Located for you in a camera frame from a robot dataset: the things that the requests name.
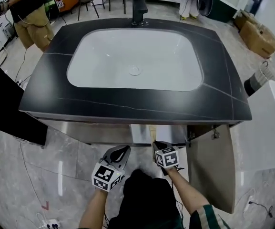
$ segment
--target chair leg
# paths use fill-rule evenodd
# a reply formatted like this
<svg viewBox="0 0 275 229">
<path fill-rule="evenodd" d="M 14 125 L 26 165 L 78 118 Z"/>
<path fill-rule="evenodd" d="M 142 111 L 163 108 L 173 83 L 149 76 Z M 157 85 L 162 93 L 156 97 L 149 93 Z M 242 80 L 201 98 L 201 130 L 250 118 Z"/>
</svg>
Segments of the chair leg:
<svg viewBox="0 0 275 229">
<path fill-rule="evenodd" d="M 103 8 L 105 9 L 105 6 L 104 6 L 104 2 L 103 2 L 103 0 L 102 0 L 102 5 L 103 5 Z"/>
<path fill-rule="evenodd" d="M 109 0 L 109 11 L 111 11 L 111 0 Z"/>
<path fill-rule="evenodd" d="M 80 8 L 81 8 L 81 3 L 79 4 L 78 21 L 79 21 L 79 18 L 80 18 Z"/>
<path fill-rule="evenodd" d="M 124 14 L 126 14 L 126 0 L 123 0 L 124 1 Z"/>
<path fill-rule="evenodd" d="M 97 9 L 96 9 L 95 4 L 93 3 L 93 1 L 91 1 L 91 3 L 92 3 L 92 5 L 93 5 L 93 7 L 94 7 L 94 9 L 95 9 L 95 11 L 96 11 L 97 17 L 99 18 L 99 15 L 98 15 L 98 12 L 97 12 Z"/>
</svg>

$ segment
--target sink drain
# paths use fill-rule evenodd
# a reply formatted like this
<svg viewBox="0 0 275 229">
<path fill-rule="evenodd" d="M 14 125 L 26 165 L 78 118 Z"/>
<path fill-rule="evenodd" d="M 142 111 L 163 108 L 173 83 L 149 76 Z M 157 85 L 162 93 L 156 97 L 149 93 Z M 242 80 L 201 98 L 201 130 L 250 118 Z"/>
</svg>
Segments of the sink drain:
<svg viewBox="0 0 275 229">
<path fill-rule="evenodd" d="M 142 72 L 142 71 L 141 71 L 138 67 L 131 67 L 131 68 L 129 69 L 129 74 L 130 74 L 130 75 L 136 76 L 136 75 L 139 75 L 141 72 Z"/>
</svg>

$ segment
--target white marker cube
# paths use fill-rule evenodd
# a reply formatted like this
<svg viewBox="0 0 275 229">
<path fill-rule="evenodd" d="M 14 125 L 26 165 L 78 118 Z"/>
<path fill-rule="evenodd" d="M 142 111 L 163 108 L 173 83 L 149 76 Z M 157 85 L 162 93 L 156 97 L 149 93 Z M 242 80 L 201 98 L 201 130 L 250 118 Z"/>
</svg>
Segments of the white marker cube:
<svg viewBox="0 0 275 229">
<path fill-rule="evenodd" d="M 120 183 L 124 171 L 116 170 L 113 166 L 97 163 L 92 173 L 92 184 L 107 192 Z"/>
<path fill-rule="evenodd" d="M 174 147 L 168 147 L 155 151 L 156 163 L 163 167 L 169 168 L 178 165 L 179 152 Z"/>
</svg>

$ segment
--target cardboard box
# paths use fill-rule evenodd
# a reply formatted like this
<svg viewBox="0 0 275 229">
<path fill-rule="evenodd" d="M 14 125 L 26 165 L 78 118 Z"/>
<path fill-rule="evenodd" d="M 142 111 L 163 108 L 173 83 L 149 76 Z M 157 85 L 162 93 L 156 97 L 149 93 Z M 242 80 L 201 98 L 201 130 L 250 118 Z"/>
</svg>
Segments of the cardboard box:
<svg viewBox="0 0 275 229">
<path fill-rule="evenodd" d="M 239 30 L 242 29 L 242 27 L 245 25 L 245 22 L 251 22 L 252 24 L 258 25 L 258 21 L 252 17 L 249 13 L 240 10 L 237 17 L 234 20 L 234 24 L 236 27 L 238 27 Z"/>
<path fill-rule="evenodd" d="M 269 58 L 275 53 L 275 36 L 264 25 L 254 25 L 247 21 L 240 31 L 240 36 L 249 50 L 263 58 Z"/>
</svg>

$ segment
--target black faucet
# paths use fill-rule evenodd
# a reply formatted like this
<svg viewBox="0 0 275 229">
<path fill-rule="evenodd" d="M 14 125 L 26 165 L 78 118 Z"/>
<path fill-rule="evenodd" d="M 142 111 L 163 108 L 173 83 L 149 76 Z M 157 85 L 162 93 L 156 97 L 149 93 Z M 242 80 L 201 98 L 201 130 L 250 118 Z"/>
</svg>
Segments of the black faucet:
<svg viewBox="0 0 275 229">
<path fill-rule="evenodd" d="M 133 0 L 132 25 L 144 25 L 143 14 L 148 12 L 145 0 Z"/>
</svg>

